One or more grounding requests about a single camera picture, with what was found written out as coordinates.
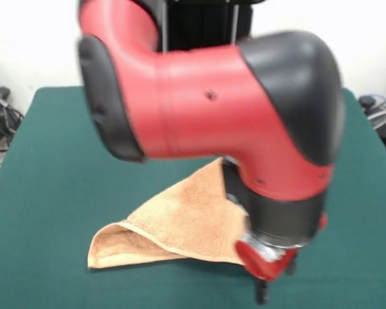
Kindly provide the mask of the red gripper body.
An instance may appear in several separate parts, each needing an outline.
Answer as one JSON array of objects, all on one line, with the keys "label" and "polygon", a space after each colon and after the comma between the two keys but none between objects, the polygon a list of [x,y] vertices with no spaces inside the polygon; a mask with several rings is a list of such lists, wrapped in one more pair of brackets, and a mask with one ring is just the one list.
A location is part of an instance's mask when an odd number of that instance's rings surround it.
[{"label": "red gripper body", "polygon": [[236,255],[253,277],[264,281],[274,281],[285,273],[292,257],[327,223],[323,212],[259,213],[254,220],[238,213]]}]

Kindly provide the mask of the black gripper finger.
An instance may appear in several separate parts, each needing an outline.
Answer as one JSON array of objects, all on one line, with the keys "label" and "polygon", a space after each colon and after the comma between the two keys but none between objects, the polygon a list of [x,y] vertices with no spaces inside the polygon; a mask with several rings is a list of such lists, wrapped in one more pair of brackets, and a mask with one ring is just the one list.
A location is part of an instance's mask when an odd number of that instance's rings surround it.
[{"label": "black gripper finger", "polygon": [[255,280],[255,300],[257,304],[266,304],[269,301],[268,284],[264,280]]},{"label": "black gripper finger", "polygon": [[285,269],[285,274],[287,276],[293,276],[294,273],[296,272],[296,269],[297,269],[297,258],[298,258],[298,254],[296,253],[292,259],[289,261],[286,269]]}]

